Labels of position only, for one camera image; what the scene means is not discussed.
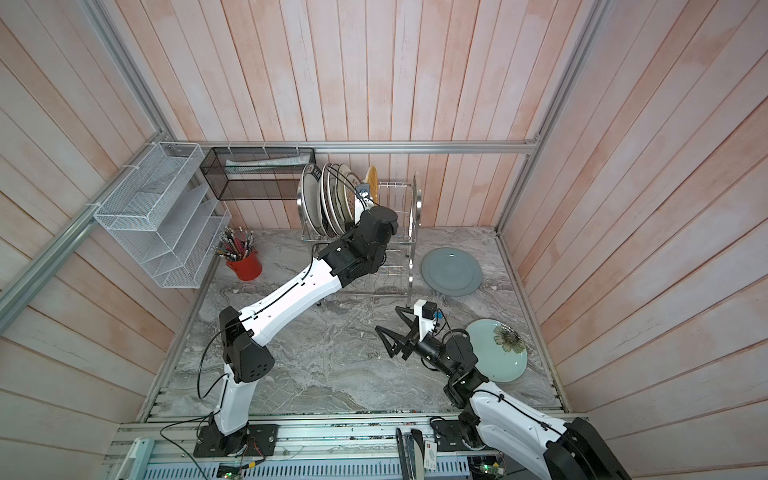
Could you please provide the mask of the steel two-tier dish rack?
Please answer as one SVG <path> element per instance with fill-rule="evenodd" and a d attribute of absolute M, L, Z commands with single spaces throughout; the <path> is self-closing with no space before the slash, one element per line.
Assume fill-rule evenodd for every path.
<path fill-rule="evenodd" d="M 302 240 L 356 294 L 413 295 L 422 210 L 417 181 L 361 181 L 341 164 L 313 165 L 297 190 Z"/>

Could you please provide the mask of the yellow woven round plate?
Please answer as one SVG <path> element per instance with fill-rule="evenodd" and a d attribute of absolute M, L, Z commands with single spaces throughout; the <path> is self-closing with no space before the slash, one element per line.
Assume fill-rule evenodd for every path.
<path fill-rule="evenodd" d="M 375 203 L 379 203 L 379 179 L 378 172 L 374 165 L 367 170 L 365 183 L 368 185 L 370 198 Z"/>

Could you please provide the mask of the cream floral plate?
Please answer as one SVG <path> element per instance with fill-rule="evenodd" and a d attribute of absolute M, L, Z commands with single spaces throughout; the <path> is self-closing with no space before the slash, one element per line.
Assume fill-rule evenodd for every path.
<path fill-rule="evenodd" d="M 347 228 L 349 225 L 355 223 L 355 206 L 357 201 L 356 183 L 354 179 L 350 177 L 352 171 L 346 164 L 338 164 L 337 172 L 337 196 L 343 215 L 342 225 Z"/>

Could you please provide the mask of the white plate green characters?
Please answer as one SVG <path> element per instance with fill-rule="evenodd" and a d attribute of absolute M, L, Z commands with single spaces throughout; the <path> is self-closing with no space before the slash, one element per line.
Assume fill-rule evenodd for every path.
<path fill-rule="evenodd" d="M 331 211 L 331 223 L 338 236 L 345 233 L 345 217 L 341 211 L 341 205 L 338 197 L 338 165 L 331 163 L 329 167 L 328 197 L 329 209 Z"/>

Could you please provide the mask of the large orange sunburst plate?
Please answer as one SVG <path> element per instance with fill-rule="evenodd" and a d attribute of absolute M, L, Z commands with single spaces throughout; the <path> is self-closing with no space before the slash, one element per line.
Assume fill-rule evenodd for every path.
<path fill-rule="evenodd" d="M 335 228 L 335 214 L 332 209 L 332 200 L 330 197 L 330 181 L 331 176 L 331 163 L 327 163 L 323 166 L 321 176 L 320 198 L 322 213 L 326 223 L 326 235 L 329 238 L 336 238 L 339 236 L 337 229 Z"/>

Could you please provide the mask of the grey-green round plate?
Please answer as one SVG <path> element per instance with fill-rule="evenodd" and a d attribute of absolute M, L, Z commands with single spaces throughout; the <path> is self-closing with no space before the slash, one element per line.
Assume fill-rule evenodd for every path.
<path fill-rule="evenodd" d="M 422 260 L 421 275 L 428 286 L 450 297 L 468 295 L 483 281 L 478 261 L 469 253 L 443 247 L 430 251 Z"/>

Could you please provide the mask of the green rim white plate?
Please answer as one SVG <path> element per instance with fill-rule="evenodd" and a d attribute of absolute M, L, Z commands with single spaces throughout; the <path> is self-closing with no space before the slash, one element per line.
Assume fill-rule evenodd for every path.
<path fill-rule="evenodd" d="M 322 170 L 315 163 L 308 163 L 300 181 L 303 216 L 309 224 L 309 229 L 318 236 L 325 236 L 322 205 L 320 200 Z"/>

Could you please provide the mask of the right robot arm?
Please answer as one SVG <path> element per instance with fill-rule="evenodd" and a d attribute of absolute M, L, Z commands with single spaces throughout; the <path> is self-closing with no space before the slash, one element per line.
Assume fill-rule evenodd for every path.
<path fill-rule="evenodd" d="M 459 437 L 469 448 L 489 447 L 539 479 L 628 479 L 627 470 L 586 419 L 570 421 L 545 414 L 503 390 L 478 368 L 470 333 L 461 328 L 438 336 L 447 319 L 431 301 L 395 312 L 409 327 L 401 335 L 383 326 L 375 331 L 391 358 L 417 355 L 444 374 L 444 393 L 462 410 Z"/>

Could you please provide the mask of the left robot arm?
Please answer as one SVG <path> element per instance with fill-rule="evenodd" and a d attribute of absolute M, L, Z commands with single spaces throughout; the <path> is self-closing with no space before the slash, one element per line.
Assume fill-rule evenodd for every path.
<path fill-rule="evenodd" d="M 225 382 L 213 416 L 218 433 L 228 438 L 246 427 L 256 383 L 274 366 L 268 343 L 312 305 L 376 273 L 397 230 L 393 210 L 383 206 L 365 210 L 350 230 L 313 255 L 286 284 L 254 304 L 220 312 Z"/>

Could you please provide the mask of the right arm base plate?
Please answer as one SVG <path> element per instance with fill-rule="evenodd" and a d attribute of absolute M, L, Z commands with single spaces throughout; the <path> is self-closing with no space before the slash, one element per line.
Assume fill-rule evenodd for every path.
<path fill-rule="evenodd" d="M 431 417 L 429 425 L 433 430 L 439 452 L 457 452 L 482 449 L 482 442 L 473 427 L 461 420 L 447 420 Z"/>

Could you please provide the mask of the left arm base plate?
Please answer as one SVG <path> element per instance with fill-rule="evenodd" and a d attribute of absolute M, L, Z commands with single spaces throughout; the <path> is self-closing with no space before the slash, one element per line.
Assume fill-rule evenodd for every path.
<path fill-rule="evenodd" d="M 243 453 L 272 456 L 278 429 L 277 424 L 246 424 L 234 433 L 224 435 L 211 421 L 198 432 L 193 455 L 196 458 L 237 456 Z"/>

